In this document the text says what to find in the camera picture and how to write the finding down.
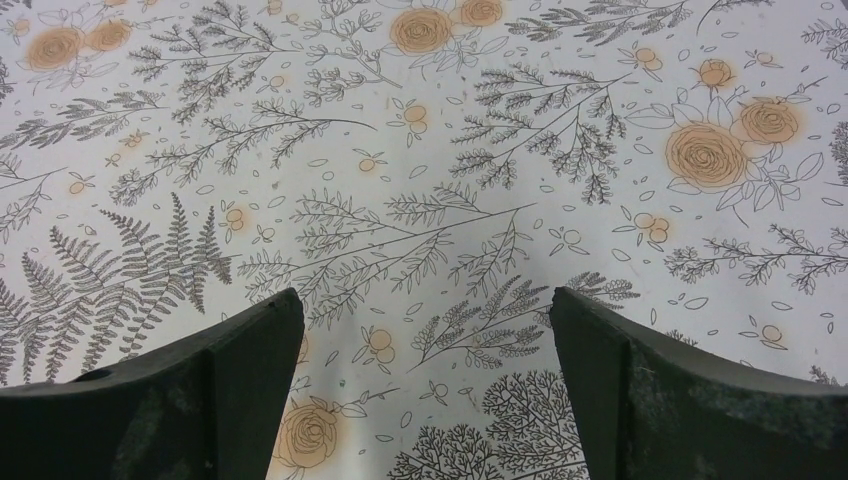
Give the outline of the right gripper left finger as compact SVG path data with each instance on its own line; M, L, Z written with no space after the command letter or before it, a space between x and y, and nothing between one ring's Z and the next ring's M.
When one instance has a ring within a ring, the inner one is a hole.
M262 479L304 334L285 289L65 383L1 391L5 479Z

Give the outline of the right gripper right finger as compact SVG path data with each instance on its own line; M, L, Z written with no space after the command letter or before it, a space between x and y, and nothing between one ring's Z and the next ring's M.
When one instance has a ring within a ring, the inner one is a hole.
M843 479L845 388L758 370L556 289L555 347L593 479Z

